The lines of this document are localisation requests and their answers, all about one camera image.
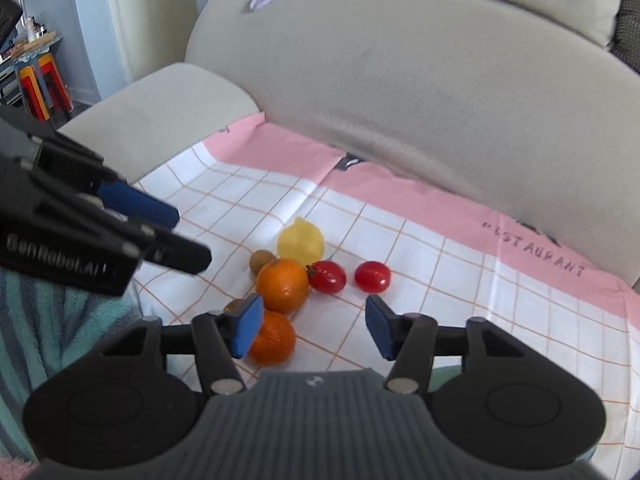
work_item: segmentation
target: blue striped fabric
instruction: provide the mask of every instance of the blue striped fabric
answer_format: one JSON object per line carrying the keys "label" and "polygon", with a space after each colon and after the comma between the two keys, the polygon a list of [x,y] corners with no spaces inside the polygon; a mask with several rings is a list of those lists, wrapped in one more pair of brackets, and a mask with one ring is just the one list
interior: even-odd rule
{"label": "blue striped fabric", "polygon": [[139,317],[130,294],[108,298],[0,268],[0,454],[35,460],[22,428],[31,392]]}

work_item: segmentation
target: red tomato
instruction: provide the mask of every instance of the red tomato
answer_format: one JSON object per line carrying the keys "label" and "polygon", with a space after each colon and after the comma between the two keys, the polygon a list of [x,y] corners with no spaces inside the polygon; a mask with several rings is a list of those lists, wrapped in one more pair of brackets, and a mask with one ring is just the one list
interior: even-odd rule
{"label": "red tomato", "polygon": [[306,268],[309,285],[323,294],[337,294],[347,284],[347,274],[335,262],[322,260]]}
{"label": "red tomato", "polygon": [[380,294],[391,284],[391,271],[380,262],[364,262],[356,269],[354,279],[360,290],[367,294]]}

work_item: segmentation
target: orange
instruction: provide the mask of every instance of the orange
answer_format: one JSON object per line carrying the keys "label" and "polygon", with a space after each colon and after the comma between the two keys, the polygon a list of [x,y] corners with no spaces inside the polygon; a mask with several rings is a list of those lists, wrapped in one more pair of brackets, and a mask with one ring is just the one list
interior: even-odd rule
{"label": "orange", "polygon": [[260,269],[255,279],[255,291],[262,296],[265,309],[287,314],[305,303],[309,278],[302,264],[283,258]]}
{"label": "orange", "polygon": [[249,348],[249,357],[261,366],[279,365],[296,347],[296,332],[289,320],[277,312],[264,311],[260,332]]}

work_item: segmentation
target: yellow lemon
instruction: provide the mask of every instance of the yellow lemon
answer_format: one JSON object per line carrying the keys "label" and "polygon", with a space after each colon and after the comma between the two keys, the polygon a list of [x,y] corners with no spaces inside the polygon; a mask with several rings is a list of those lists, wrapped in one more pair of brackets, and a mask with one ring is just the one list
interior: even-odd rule
{"label": "yellow lemon", "polygon": [[278,256],[281,258],[291,258],[306,267],[322,260],[323,254],[324,237],[320,229],[303,218],[296,218],[278,237]]}

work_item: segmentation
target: gray fabric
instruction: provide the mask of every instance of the gray fabric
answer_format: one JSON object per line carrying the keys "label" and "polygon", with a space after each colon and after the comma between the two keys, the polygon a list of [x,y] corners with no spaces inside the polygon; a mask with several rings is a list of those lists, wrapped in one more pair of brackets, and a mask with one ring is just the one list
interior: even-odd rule
{"label": "gray fabric", "polygon": [[267,118],[640,276],[640,79],[497,0],[210,0],[187,62]]}
{"label": "gray fabric", "polygon": [[185,63],[163,68],[89,108],[60,131],[135,182],[220,128],[258,111],[249,95]]}
{"label": "gray fabric", "polygon": [[640,74],[640,0],[621,0],[611,53]]}

